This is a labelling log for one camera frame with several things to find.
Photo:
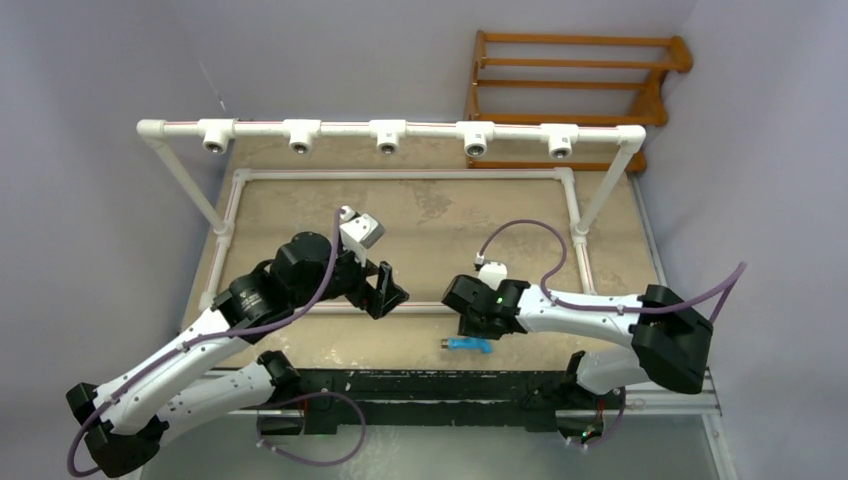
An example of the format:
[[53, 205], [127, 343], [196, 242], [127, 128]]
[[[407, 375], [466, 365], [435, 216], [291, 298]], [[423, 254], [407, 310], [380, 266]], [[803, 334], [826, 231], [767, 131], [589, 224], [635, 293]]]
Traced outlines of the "blue plastic water faucet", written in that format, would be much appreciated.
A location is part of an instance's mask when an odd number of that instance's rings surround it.
[[491, 354], [493, 348], [490, 342], [476, 337], [449, 337], [441, 340], [441, 347], [450, 351], [468, 350], [481, 354]]

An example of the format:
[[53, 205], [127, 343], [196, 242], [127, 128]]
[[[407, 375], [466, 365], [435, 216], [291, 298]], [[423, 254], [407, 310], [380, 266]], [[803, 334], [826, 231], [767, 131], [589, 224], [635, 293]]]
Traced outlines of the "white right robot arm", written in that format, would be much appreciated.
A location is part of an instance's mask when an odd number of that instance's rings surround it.
[[647, 381], [680, 394], [703, 389], [713, 324], [692, 301], [665, 286], [600, 296], [547, 291], [514, 279], [491, 287], [458, 275], [441, 302], [458, 314], [462, 336], [498, 340], [510, 334], [564, 333], [611, 343], [609, 350], [585, 354], [562, 379], [563, 397], [576, 407], [614, 388]]

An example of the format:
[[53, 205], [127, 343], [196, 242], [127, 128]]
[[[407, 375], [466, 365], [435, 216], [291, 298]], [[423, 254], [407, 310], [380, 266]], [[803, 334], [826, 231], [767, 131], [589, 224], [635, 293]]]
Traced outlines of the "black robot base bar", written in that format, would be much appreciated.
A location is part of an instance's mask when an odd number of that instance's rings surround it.
[[599, 396], [570, 371], [302, 369], [265, 406], [303, 408], [309, 434], [343, 425], [520, 427], [585, 438], [603, 432], [625, 391]]

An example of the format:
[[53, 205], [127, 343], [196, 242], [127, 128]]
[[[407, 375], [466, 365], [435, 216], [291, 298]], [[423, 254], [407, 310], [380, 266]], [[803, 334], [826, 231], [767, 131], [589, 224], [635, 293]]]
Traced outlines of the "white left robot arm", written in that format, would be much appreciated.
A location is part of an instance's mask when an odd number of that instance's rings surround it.
[[301, 232], [274, 258], [233, 280], [197, 320], [147, 360], [100, 384], [80, 383], [66, 395], [95, 472], [131, 473], [168, 441], [233, 410], [302, 406], [309, 394], [286, 356], [267, 351], [214, 381], [203, 375], [220, 361], [308, 313], [318, 302], [345, 298], [379, 319], [408, 299], [386, 262], [367, 252], [382, 227], [349, 222], [331, 237]]

